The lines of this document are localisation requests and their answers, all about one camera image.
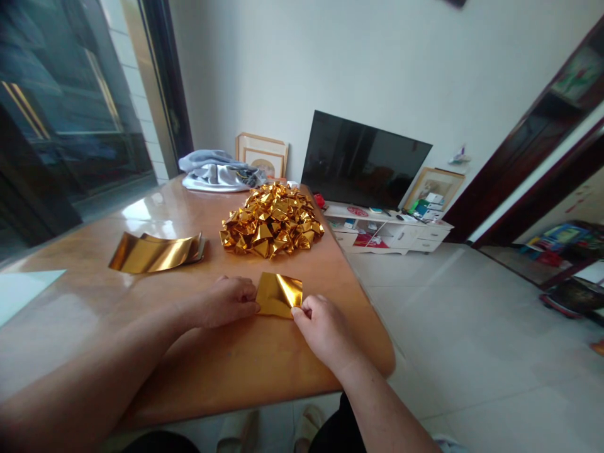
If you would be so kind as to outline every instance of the white tv cabinet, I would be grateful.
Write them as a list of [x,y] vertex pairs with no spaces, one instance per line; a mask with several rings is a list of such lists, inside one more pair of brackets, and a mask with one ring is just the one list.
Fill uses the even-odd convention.
[[[361,208],[368,216],[361,217],[348,210],[350,204],[326,201],[327,209],[323,215],[328,221],[335,222],[338,226],[329,224],[336,240],[346,253],[398,253],[406,255],[407,252],[433,252],[442,243],[443,239],[453,229],[445,221],[422,223],[420,221],[404,221],[396,218],[397,212],[389,211],[390,217],[385,213],[374,213],[367,208]],[[346,219],[353,219],[352,229],[344,227]],[[368,228],[369,222],[376,224],[377,230]],[[369,247],[368,245],[354,245],[359,234],[359,229],[365,230],[372,237],[379,236],[388,248]]]

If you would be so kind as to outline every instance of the television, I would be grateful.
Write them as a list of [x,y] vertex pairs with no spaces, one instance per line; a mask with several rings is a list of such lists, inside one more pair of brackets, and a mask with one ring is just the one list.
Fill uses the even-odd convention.
[[302,184],[328,201],[396,210],[431,148],[315,110]]

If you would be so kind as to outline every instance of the glass panel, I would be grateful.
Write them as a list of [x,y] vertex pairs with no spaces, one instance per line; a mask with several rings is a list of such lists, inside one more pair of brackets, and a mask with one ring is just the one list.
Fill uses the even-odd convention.
[[157,184],[98,0],[0,2],[0,103],[84,221]]
[[28,246],[21,235],[9,225],[0,213],[0,263],[27,249]]

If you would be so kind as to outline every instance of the hand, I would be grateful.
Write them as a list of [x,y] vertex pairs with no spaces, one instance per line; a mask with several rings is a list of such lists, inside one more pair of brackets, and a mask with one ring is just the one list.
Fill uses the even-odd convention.
[[310,349],[334,374],[362,357],[344,315],[326,297],[308,296],[291,314]]
[[200,298],[183,301],[179,309],[189,328],[215,328],[260,311],[255,299],[250,279],[221,276]]

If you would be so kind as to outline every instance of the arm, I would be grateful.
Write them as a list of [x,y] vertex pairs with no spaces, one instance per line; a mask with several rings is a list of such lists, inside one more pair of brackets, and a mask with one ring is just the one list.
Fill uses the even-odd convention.
[[253,315],[255,294],[250,279],[221,277],[201,296],[141,317],[3,403],[0,437],[18,451],[94,448],[182,334]]
[[350,400],[369,452],[440,452],[420,422],[358,349],[341,312],[323,296],[310,296],[294,321],[310,349],[334,373]]

